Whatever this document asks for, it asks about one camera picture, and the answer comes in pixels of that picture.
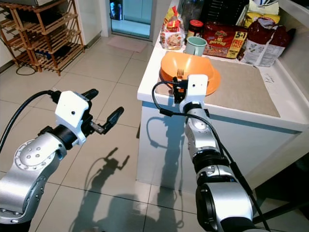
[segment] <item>white countertop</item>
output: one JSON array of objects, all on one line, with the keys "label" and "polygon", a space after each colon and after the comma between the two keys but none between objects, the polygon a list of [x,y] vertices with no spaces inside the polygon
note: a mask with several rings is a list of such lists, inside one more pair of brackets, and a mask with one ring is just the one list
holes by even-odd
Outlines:
[{"label": "white countertop", "polygon": [[[172,0],[171,6],[178,5],[177,0]],[[166,51],[160,44],[160,37],[155,43],[154,50],[148,62],[146,71],[138,89],[137,98],[144,102],[153,102],[151,91],[157,83],[161,68],[161,59]],[[175,52],[183,52],[185,47]],[[237,59],[209,57],[228,62],[241,63]],[[305,131],[309,128],[309,102],[289,76],[287,71],[277,60],[272,67],[258,67],[264,79],[266,89],[274,102],[281,117],[262,115],[236,109],[225,108],[217,105],[205,104],[213,115],[260,123],[264,125],[285,128],[296,131]],[[155,94],[159,104],[168,105],[172,97]]]}]

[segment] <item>jar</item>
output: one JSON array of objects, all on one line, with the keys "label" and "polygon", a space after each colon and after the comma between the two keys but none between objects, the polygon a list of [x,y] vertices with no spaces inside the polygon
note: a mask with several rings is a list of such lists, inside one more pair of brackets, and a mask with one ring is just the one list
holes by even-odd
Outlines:
[{"label": "jar", "polygon": [[202,29],[203,29],[203,23],[198,20],[190,20],[189,30],[186,37],[186,40],[191,36],[198,36],[200,37]]}]

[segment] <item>fork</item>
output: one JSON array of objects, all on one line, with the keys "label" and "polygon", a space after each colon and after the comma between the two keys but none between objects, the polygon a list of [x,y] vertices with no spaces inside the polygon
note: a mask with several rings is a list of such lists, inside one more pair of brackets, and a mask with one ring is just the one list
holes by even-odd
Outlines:
[{"label": "fork", "polygon": [[177,78],[182,79],[183,78],[183,73],[184,73],[183,69],[178,69],[177,70]]}]

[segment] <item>yellow package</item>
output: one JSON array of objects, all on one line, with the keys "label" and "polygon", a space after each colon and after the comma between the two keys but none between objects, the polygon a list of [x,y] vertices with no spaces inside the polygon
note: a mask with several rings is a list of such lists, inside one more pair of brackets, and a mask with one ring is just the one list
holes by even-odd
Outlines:
[{"label": "yellow package", "polygon": [[273,21],[275,24],[278,24],[280,21],[280,16],[279,15],[274,15],[274,14],[260,14],[257,12],[249,12],[246,14],[246,19],[245,19],[245,28],[248,28],[251,23],[253,23],[255,20],[258,18],[266,18],[270,21]]}]

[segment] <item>beige place mat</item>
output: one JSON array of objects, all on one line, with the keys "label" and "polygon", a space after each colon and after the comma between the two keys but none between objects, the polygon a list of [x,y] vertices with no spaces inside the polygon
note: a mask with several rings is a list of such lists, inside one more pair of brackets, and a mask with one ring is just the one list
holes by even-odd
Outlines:
[{"label": "beige place mat", "polygon": [[[219,71],[221,83],[213,94],[205,98],[205,103],[280,117],[256,67],[214,59],[211,63]],[[156,93],[172,96],[167,85],[159,85]]]}]

